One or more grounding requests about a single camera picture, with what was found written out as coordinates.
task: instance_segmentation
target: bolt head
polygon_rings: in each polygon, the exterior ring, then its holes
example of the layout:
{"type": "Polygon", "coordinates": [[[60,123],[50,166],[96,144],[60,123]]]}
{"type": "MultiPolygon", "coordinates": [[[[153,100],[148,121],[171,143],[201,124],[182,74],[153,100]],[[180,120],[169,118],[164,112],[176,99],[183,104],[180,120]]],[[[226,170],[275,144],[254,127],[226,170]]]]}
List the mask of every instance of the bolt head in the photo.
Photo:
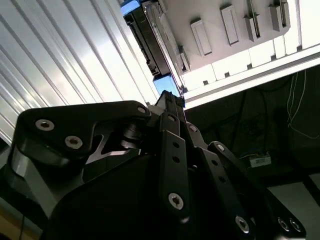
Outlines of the bolt head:
{"type": "Polygon", "coordinates": [[[139,112],[141,112],[141,113],[143,113],[143,114],[146,113],[146,110],[145,110],[143,107],[141,107],[141,106],[139,106],[137,109],[138,109],[139,112]]]}
{"type": "Polygon", "coordinates": [[[82,140],[77,136],[67,136],[64,140],[64,143],[71,149],[79,149],[83,145],[82,140]]]}
{"type": "Polygon", "coordinates": [[[52,121],[47,120],[47,119],[39,119],[35,122],[35,126],[41,130],[41,131],[46,131],[49,132],[55,128],[55,125],[52,121]]]}
{"type": "Polygon", "coordinates": [[[245,234],[249,233],[249,230],[250,230],[249,225],[246,222],[246,220],[244,220],[242,217],[236,216],[235,223],[238,225],[238,227],[241,229],[242,232],[244,232],[245,234]]]}
{"type": "Polygon", "coordinates": [[[176,193],[170,193],[168,196],[168,200],[172,207],[177,210],[181,210],[184,207],[184,201],[182,198],[176,193]]]}
{"type": "Polygon", "coordinates": [[[192,132],[198,131],[197,128],[193,125],[190,125],[189,128],[192,130],[192,132]]]}
{"type": "Polygon", "coordinates": [[[171,115],[168,115],[168,119],[170,119],[173,122],[175,121],[175,118],[173,116],[171,116],[171,115]]]}
{"type": "Polygon", "coordinates": [[[220,144],[217,144],[216,145],[222,152],[224,152],[225,151],[225,148],[222,146],[222,145],[220,145],[220,144]]]}

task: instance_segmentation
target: metal frame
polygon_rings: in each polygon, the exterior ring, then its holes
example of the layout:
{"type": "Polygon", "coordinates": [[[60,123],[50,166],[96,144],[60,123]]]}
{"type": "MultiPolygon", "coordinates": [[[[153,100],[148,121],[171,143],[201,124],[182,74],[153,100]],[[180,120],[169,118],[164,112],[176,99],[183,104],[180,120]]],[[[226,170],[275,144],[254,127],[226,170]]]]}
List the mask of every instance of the metal frame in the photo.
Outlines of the metal frame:
{"type": "Polygon", "coordinates": [[[185,107],[191,109],[319,64],[320,44],[189,91],[184,94],[185,107]]]}

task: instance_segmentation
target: gray surface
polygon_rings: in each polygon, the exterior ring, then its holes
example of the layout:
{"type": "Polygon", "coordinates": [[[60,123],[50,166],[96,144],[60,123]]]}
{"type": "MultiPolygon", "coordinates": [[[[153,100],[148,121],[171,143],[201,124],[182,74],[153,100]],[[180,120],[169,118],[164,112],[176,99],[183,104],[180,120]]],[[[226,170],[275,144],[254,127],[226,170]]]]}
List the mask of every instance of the gray surface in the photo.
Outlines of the gray surface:
{"type": "Polygon", "coordinates": [[[175,40],[179,46],[184,46],[191,70],[195,70],[217,60],[226,58],[235,53],[247,50],[258,44],[272,40],[283,35],[283,32],[273,30],[271,11],[269,5],[273,0],[255,0],[253,7],[259,14],[260,38],[255,42],[249,39],[245,15],[248,14],[247,0],[170,0],[165,13],[175,40]],[[235,9],[239,25],[239,43],[230,46],[220,9],[232,4],[235,9]],[[202,57],[190,23],[202,19],[212,54],[202,57]]]}
{"type": "MultiPolygon", "coordinates": [[[[319,174],[312,177],[320,185],[319,174]]],[[[320,207],[316,204],[302,182],[271,187],[269,190],[302,222],[307,240],[318,240],[320,236],[320,207]]]]}

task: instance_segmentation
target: black cable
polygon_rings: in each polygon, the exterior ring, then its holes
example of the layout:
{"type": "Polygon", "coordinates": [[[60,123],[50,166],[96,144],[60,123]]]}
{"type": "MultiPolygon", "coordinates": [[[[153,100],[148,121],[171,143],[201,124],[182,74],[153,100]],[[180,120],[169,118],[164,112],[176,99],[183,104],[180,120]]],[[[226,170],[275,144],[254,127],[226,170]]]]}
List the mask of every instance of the black cable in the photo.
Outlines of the black cable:
{"type": "Polygon", "coordinates": [[[247,91],[244,91],[243,94],[242,94],[242,98],[241,98],[239,113],[237,115],[236,122],[235,122],[234,127],[233,127],[231,143],[230,143],[230,150],[231,151],[232,151],[232,149],[233,149],[233,147],[235,145],[235,140],[236,140],[236,135],[237,135],[239,123],[240,123],[242,112],[243,112],[244,106],[245,106],[246,96],[247,96],[247,91]]]}
{"type": "Polygon", "coordinates": [[[258,91],[262,97],[264,106],[264,137],[263,137],[263,150],[267,153],[267,134],[268,134],[268,108],[265,95],[262,91],[258,91]]]}
{"type": "Polygon", "coordinates": [[[255,87],[255,89],[257,89],[258,91],[261,91],[261,92],[265,92],[265,93],[276,92],[276,91],[284,88],[291,81],[291,78],[292,78],[292,75],[288,76],[288,79],[283,84],[281,84],[280,86],[278,86],[274,89],[262,89],[260,87],[255,87]]]}
{"type": "Polygon", "coordinates": [[[22,234],[23,234],[23,232],[24,232],[24,227],[25,227],[25,215],[22,215],[22,221],[21,221],[21,227],[20,227],[19,240],[22,239],[22,234]]]}

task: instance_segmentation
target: black metal link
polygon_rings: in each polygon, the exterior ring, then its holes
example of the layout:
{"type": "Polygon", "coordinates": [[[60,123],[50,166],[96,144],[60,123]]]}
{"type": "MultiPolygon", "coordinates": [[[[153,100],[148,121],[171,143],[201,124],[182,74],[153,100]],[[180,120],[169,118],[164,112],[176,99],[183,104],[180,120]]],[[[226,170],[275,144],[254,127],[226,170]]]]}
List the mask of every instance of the black metal link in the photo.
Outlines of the black metal link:
{"type": "Polygon", "coordinates": [[[232,174],[242,177],[256,227],[259,232],[265,233],[265,239],[305,239],[306,230],[301,222],[269,190],[259,184],[257,179],[248,174],[245,166],[225,145],[214,141],[209,144],[208,149],[217,154],[228,168],[232,168],[232,174]],[[281,226],[279,219],[286,223],[288,230],[281,226]],[[301,226],[300,231],[290,224],[290,219],[301,226]]]}
{"type": "Polygon", "coordinates": [[[226,218],[229,220],[227,228],[232,229],[238,239],[254,239],[255,226],[246,215],[219,157],[215,153],[207,150],[207,145],[200,131],[195,126],[191,123],[186,123],[184,130],[188,138],[188,143],[195,150],[193,157],[197,158],[198,162],[201,161],[201,165],[208,175],[214,191],[220,198],[226,218]],[[241,217],[248,224],[247,232],[240,231],[235,221],[236,217],[241,217]]]}

